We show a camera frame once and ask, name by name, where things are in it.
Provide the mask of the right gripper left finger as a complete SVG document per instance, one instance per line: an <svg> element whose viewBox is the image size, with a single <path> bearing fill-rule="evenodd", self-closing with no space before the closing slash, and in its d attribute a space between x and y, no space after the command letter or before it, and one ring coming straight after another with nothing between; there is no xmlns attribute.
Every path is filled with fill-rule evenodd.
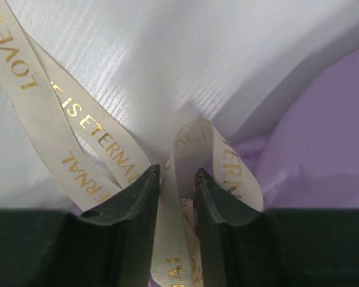
<svg viewBox="0 0 359 287"><path fill-rule="evenodd" d="M148 286L160 167L81 216L66 215L56 243L56 286Z"/></svg>

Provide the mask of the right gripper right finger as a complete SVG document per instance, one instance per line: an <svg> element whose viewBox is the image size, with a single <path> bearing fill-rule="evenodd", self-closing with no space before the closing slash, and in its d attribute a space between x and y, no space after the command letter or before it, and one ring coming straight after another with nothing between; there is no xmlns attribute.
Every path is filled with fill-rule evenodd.
<svg viewBox="0 0 359 287"><path fill-rule="evenodd" d="M288 286L264 215L224 191L205 170L196 174L205 286Z"/></svg>

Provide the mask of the cream gold-lettered ribbon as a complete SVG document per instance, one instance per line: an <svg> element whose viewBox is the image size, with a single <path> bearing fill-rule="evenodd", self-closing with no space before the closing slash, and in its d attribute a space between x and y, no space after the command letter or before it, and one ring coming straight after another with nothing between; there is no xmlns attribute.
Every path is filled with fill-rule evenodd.
<svg viewBox="0 0 359 287"><path fill-rule="evenodd" d="M82 209L109 203L142 178L150 161L120 125L21 27L0 1L0 84L11 99L35 151L68 196ZM194 121L176 135L163 174L154 224L149 275L160 286L235 286L227 266L224 229L212 204L193 218L180 205L175 165L210 152L223 194L263 210L261 188L233 148L208 120Z"/></svg>

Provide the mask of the purple wrapping paper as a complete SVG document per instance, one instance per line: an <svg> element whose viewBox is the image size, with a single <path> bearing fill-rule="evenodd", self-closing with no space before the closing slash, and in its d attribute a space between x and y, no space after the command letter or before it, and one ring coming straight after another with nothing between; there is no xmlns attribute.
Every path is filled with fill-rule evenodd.
<svg viewBox="0 0 359 287"><path fill-rule="evenodd" d="M359 49L235 153L261 186L288 286L359 286ZM195 196L194 231L198 207Z"/></svg>

